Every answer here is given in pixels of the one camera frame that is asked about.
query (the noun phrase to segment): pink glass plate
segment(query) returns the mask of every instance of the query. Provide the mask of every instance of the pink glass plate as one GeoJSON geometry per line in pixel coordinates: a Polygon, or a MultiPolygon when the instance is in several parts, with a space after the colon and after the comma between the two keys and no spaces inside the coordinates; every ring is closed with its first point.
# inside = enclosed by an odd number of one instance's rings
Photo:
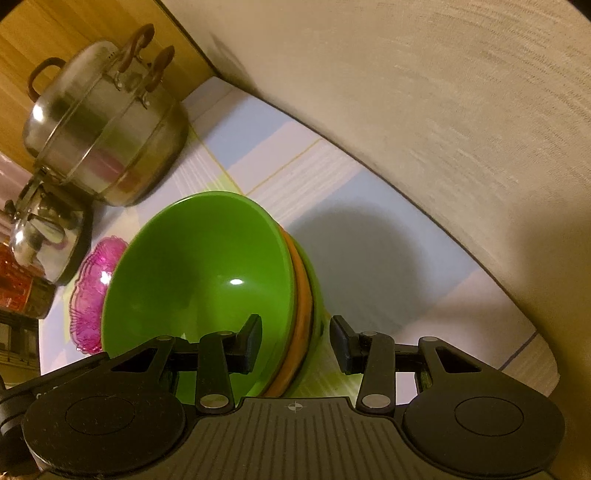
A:
{"type": "Polygon", "coordinates": [[[115,267],[127,248],[117,236],[100,240],[84,259],[70,297],[70,336],[79,351],[102,352],[100,322],[107,288],[115,267]]]}

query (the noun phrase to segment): beige wall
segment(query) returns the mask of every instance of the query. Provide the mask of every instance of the beige wall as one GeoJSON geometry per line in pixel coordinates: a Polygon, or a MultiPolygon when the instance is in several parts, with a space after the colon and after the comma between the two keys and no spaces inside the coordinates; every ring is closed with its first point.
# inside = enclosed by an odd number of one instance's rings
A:
{"type": "Polygon", "coordinates": [[[386,177],[552,346],[591,478],[591,24],[566,0],[164,0],[224,76],[386,177]]]}

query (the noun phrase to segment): stainless steel kettle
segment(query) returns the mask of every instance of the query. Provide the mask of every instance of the stainless steel kettle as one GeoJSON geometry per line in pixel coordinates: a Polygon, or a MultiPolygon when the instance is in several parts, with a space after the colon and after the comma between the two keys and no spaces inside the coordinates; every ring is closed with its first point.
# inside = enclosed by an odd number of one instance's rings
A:
{"type": "Polygon", "coordinates": [[[90,247],[91,209],[40,170],[4,210],[14,223],[9,245],[19,265],[52,283],[70,281],[90,247]]]}

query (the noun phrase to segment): green bowl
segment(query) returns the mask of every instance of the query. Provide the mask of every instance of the green bowl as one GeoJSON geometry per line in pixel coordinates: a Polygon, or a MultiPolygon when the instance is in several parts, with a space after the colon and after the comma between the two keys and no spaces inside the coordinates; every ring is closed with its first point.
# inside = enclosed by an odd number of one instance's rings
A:
{"type": "MultiPolygon", "coordinates": [[[[295,311],[291,257],[273,219],[255,202],[206,192],[157,214],[133,239],[111,279],[102,345],[120,355],[158,335],[198,342],[263,322],[254,371],[232,374],[236,401],[263,392],[290,340],[295,311]]],[[[182,372],[177,398],[194,403],[195,372],[182,372]]]]}

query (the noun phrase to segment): pot handle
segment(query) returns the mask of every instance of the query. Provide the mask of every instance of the pot handle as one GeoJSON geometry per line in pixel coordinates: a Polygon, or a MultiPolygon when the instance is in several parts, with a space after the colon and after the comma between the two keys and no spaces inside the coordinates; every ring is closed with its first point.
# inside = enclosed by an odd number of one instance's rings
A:
{"type": "Polygon", "coordinates": [[[146,48],[154,38],[154,25],[149,23],[140,27],[121,49],[121,64],[117,71],[123,73],[131,65],[131,61],[142,48],[146,48]]]}
{"type": "Polygon", "coordinates": [[[11,221],[17,217],[17,207],[12,200],[7,200],[4,204],[4,212],[11,218],[11,221]]]}
{"type": "Polygon", "coordinates": [[[51,57],[47,60],[43,60],[39,65],[37,65],[37,67],[35,67],[35,70],[33,70],[31,72],[31,74],[29,75],[29,79],[27,82],[27,93],[29,95],[29,98],[33,101],[36,102],[39,100],[39,97],[41,96],[40,93],[38,93],[35,90],[35,87],[33,86],[33,82],[35,82],[35,80],[37,79],[37,77],[39,77],[40,73],[45,70],[47,67],[50,66],[55,66],[55,67],[59,67],[59,68],[63,68],[66,65],[66,61],[62,60],[58,57],[51,57]]]}
{"type": "Polygon", "coordinates": [[[146,84],[144,90],[146,92],[153,92],[164,75],[164,69],[170,65],[174,58],[174,47],[171,45],[161,51],[152,62],[152,68],[146,76],[146,84]]]}

